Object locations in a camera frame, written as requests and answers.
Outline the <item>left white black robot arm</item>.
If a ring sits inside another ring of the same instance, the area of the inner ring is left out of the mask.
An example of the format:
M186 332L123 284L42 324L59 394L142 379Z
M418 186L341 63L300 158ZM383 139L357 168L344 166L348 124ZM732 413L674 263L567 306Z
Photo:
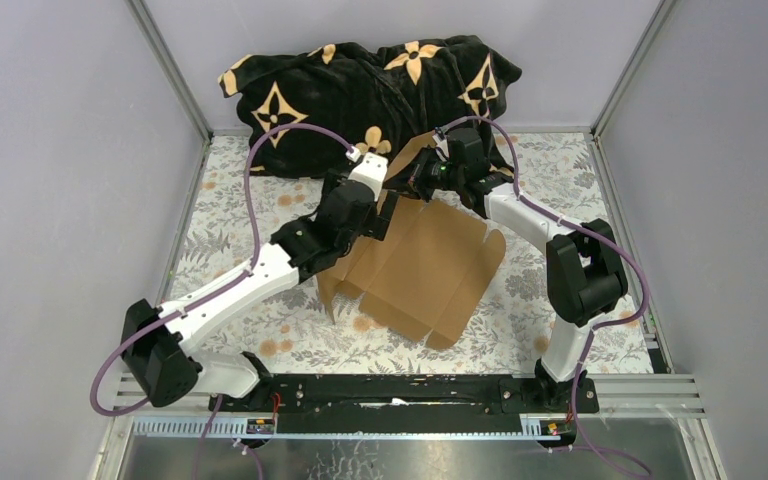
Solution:
M252 355L214 355L203 343L238 312L333 267L358 238L383 239L397 200L388 192L378 202L366 185L344 180L223 277L163 305L129 306L119 356L146 403L163 408L197 391L230 396L248 411L264 407L271 387Z

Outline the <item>brown cardboard box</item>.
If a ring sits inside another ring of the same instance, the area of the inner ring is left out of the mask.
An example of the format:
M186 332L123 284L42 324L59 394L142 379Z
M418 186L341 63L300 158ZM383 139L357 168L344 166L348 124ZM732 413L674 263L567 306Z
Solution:
M350 253L317 274L319 298L335 297L413 342L452 347L464 333L506 252L501 231L440 200L396 198L383 240L359 237Z

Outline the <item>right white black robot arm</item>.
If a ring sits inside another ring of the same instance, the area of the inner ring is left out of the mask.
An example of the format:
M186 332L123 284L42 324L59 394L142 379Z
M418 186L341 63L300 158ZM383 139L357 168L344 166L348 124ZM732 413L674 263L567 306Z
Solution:
M513 172L490 159L473 128L436 130L431 145L388 185L423 201L438 191L454 192L465 208L507 227L543 254L547 297L558 325L535 367L540 379L533 396L543 410L561 410L584 374L595 326L628 292L610 225L602 219L575 224L518 193Z

